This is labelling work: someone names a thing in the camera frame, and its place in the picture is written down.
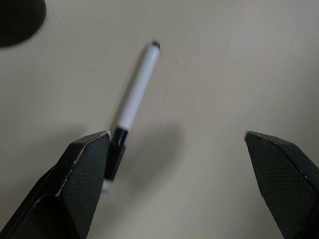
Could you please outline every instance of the white marker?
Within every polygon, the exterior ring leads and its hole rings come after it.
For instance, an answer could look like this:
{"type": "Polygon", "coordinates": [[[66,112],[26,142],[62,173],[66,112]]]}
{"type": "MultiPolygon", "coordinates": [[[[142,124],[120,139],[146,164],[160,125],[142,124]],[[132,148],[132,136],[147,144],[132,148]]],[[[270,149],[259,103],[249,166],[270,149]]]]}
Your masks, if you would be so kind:
{"type": "Polygon", "coordinates": [[[160,54],[160,44],[153,41],[148,46],[133,86],[123,107],[117,128],[111,140],[104,172],[102,194],[107,194],[121,162],[125,150],[125,139],[132,126],[135,115],[141,104],[144,92],[151,78],[153,69],[160,54]]]}

